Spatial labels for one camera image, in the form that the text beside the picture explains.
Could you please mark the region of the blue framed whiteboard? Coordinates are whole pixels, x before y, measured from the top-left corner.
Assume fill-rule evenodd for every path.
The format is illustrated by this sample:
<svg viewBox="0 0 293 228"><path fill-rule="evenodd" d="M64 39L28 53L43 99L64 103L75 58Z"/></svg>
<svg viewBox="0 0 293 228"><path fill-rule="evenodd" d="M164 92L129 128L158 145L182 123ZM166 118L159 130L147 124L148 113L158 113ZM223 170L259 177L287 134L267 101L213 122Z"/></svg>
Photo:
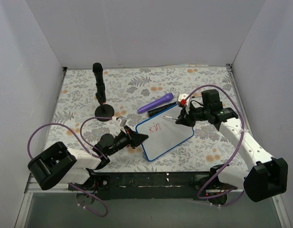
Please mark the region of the blue framed whiteboard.
<svg viewBox="0 0 293 228"><path fill-rule="evenodd" d="M194 136L192 127L175 124L174 119L167 118L168 116L177 117L180 112L181 108L174 105L136 125L137 133L146 134L149 137L142 143L148 161L161 157Z"/></svg>

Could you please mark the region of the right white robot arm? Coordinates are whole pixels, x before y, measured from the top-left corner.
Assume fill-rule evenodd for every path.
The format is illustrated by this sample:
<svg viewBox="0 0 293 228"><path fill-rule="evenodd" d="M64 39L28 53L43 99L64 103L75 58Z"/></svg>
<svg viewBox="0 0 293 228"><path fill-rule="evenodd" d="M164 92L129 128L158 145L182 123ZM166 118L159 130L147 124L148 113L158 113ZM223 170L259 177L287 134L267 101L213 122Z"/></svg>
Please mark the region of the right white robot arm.
<svg viewBox="0 0 293 228"><path fill-rule="evenodd" d="M207 195L206 189L241 189L253 202L280 195L287 190L288 164L275 158L245 130L238 108L223 107L215 87L201 93L202 103L193 105L190 94L180 94L177 105L181 107L176 124L193 127L196 122L207 121L235 147L234 153L223 165L212 167L209 179L198 190L197 197L210 200L218 195Z"/></svg>

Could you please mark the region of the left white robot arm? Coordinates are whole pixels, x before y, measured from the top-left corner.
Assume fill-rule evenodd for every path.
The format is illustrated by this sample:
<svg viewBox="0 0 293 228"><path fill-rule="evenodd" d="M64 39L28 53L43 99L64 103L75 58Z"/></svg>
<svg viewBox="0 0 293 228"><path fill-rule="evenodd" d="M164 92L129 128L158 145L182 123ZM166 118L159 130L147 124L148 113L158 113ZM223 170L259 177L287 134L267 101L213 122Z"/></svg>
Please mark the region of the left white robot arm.
<svg viewBox="0 0 293 228"><path fill-rule="evenodd" d="M80 184L83 189L90 190L95 186L90 170L102 169L110 162L109 156L128 146L135 149L148 138L148 135L125 126L117 136L110 133L102 135L93 149L96 157L57 142L33 158L28 169L42 190L49 190L58 183Z"/></svg>

